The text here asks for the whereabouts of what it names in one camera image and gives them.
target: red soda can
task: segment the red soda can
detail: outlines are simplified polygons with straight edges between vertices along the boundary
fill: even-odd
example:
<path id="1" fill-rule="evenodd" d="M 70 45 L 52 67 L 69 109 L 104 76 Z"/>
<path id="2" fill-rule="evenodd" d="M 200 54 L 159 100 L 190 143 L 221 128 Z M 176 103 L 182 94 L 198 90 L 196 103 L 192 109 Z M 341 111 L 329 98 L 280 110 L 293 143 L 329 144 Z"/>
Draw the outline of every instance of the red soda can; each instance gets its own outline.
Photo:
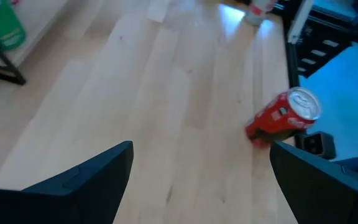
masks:
<path id="1" fill-rule="evenodd" d="M 321 105 L 310 91 L 294 87 L 276 96 L 246 124 L 245 132 L 254 146 L 269 147 L 310 128 L 321 115 Z"/>

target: wooden floor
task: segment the wooden floor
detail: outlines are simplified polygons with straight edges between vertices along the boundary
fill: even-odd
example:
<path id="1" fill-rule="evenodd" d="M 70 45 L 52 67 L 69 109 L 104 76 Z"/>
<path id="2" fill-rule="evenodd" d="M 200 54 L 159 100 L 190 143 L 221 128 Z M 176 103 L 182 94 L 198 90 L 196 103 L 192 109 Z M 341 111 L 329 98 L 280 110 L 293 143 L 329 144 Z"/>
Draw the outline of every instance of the wooden floor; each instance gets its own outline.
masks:
<path id="1" fill-rule="evenodd" d="M 243 133 L 288 88 L 282 22 L 252 27 L 241 10 L 72 0 L 21 66 L 28 84 L 0 82 L 0 188 L 23 189 L 131 139 L 115 224 L 295 223 L 269 151 Z"/>

